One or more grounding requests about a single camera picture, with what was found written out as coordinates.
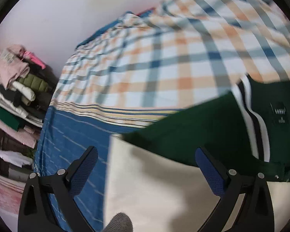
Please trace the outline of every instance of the bed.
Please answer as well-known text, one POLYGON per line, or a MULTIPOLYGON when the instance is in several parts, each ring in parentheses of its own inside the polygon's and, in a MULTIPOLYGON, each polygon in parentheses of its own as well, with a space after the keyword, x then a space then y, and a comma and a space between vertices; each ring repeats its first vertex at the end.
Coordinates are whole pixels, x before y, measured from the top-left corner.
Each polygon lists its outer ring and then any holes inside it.
MULTIPOLYGON (((109 137, 131 132, 226 93, 244 74, 290 80, 290 22, 271 0, 163 0, 127 12, 78 45, 60 76, 35 157, 40 176, 56 173, 88 146, 98 162, 74 198, 103 228, 109 137)), ((69 231, 56 199, 50 202, 69 231)))

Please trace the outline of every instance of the white stripe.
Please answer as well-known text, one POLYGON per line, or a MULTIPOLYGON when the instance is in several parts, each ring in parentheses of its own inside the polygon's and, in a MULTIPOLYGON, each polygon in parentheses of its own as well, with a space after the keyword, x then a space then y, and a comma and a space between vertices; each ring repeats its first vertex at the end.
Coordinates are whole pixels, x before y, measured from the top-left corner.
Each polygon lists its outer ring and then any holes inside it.
POLYGON ((257 117, 259 125, 260 125, 260 131, 261 131, 261 137, 262 137, 262 143, 263 143, 263 151, 264 151, 264 161, 270 162, 270 141, 268 139, 268 130, 266 128, 265 122, 263 118, 256 112, 254 112, 251 109, 251 87, 248 78, 242 77, 241 80, 243 81, 244 88, 245 88, 245 97, 246 97, 246 106, 247 109, 257 117))
POLYGON ((243 118, 244 118, 244 121, 246 124, 246 129, 247 129, 248 137, 250 140, 251 153, 254 157, 259 159, 256 134, 254 133, 254 123, 253 123, 251 117, 249 116, 248 112, 246 112, 246 110, 244 108, 242 95, 241 95, 241 92, 240 92, 240 89, 238 88, 238 86, 237 85, 233 86, 231 91, 234 95, 234 98, 237 101, 238 107, 241 110, 241 113, 243 115, 243 118))

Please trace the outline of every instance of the pink towel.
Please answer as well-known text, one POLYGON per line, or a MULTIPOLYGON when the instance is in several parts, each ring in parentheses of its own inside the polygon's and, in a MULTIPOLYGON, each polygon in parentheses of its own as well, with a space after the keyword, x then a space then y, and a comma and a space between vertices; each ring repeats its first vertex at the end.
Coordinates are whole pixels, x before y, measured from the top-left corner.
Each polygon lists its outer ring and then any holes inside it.
POLYGON ((26 51, 23 55, 23 58, 31 60, 36 65, 41 66, 42 69, 46 68, 46 65, 40 59, 38 59, 34 53, 32 53, 30 51, 26 51))
POLYGON ((4 50, 0 58, 0 80, 5 89, 18 77, 25 78, 29 73, 29 66, 22 62, 14 53, 4 50))
POLYGON ((36 145, 36 138, 33 134, 26 132, 24 129, 19 129, 18 132, 7 126, 0 120, 0 129, 10 135, 12 138, 18 140, 26 146, 34 148, 36 145))

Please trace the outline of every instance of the white fabric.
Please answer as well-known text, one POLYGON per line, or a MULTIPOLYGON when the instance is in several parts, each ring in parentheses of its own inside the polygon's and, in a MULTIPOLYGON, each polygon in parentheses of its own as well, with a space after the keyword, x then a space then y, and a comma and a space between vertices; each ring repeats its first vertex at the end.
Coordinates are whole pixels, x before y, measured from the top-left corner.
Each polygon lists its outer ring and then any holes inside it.
MULTIPOLYGON (((274 208, 275 231, 290 219, 290 183, 268 182, 274 208)), ((126 213, 134 232, 195 232, 219 200, 199 168, 163 158, 112 135, 104 196, 104 225, 126 213)), ((243 195, 224 231, 239 211, 243 195)))
MULTIPOLYGON (((6 105, 1 99, 0 99, 0 107, 2 107, 3 109, 7 110, 8 112, 14 114, 15 116, 18 116, 20 118, 23 118, 19 113, 17 113, 16 111, 14 111, 13 109, 11 109, 11 107, 9 107, 8 105, 6 105)), ((42 127, 43 126, 43 123, 40 123, 38 121, 35 121, 33 119, 30 119, 30 118, 23 118, 25 119, 27 122, 37 126, 37 127, 42 127)))
POLYGON ((247 76, 241 78, 243 81, 243 85, 245 88, 245 97, 246 97, 246 104, 247 109, 257 117, 259 125, 260 125, 260 132, 262 137, 262 144, 263 144, 263 152, 264 152, 264 161, 270 162, 270 141, 268 139, 268 130, 266 128, 265 122, 263 118, 256 112, 251 109, 251 86, 247 76))
POLYGON ((251 154, 258 159, 259 152, 258 152, 258 147, 257 147, 256 133, 254 131, 254 123, 251 117, 249 116, 248 112, 246 112, 244 108, 243 98, 242 98, 242 95, 238 86, 237 85, 232 86, 231 91, 233 93, 233 96, 237 102, 237 105, 242 113, 242 116, 246 124, 246 129, 247 129, 247 133, 248 133, 248 137, 250 141, 251 154))
POLYGON ((39 118, 34 117, 34 116, 32 116, 32 115, 29 115, 28 118, 29 118, 29 119, 32 119, 33 121, 36 121, 36 122, 38 122, 38 123, 43 123, 43 120, 42 120, 42 119, 39 119, 39 118))
POLYGON ((22 118, 27 118, 27 116, 29 115, 29 113, 24 108, 22 108, 21 106, 15 107, 13 105, 13 103, 11 101, 7 100, 1 93, 0 93, 0 99, 4 103, 6 103, 9 107, 11 107, 11 109, 16 111, 20 116, 22 116, 22 118))
POLYGON ((30 126, 25 125, 24 130, 30 134, 34 134, 34 130, 30 126))
POLYGON ((22 95, 22 98, 21 98, 22 102, 26 105, 26 106, 29 106, 31 101, 29 99, 27 99, 24 95, 22 95))
POLYGON ((24 86, 20 82, 13 81, 12 86, 15 87, 17 90, 19 90, 31 102, 36 99, 36 95, 34 94, 34 91, 31 90, 31 88, 24 86))
POLYGON ((22 167, 23 165, 31 165, 33 160, 26 156, 23 156, 19 152, 13 151, 2 151, 0 150, 0 158, 6 162, 12 163, 17 167, 22 167))

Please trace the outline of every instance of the white wall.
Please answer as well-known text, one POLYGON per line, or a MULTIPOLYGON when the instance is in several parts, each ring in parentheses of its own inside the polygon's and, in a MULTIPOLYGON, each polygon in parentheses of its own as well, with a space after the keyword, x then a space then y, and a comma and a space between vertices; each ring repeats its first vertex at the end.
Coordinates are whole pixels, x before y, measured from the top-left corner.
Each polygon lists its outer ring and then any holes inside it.
POLYGON ((59 77, 75 46, 125 11, 160 0, 20 0, 0 25, 0 47, 22 44, 59 77))

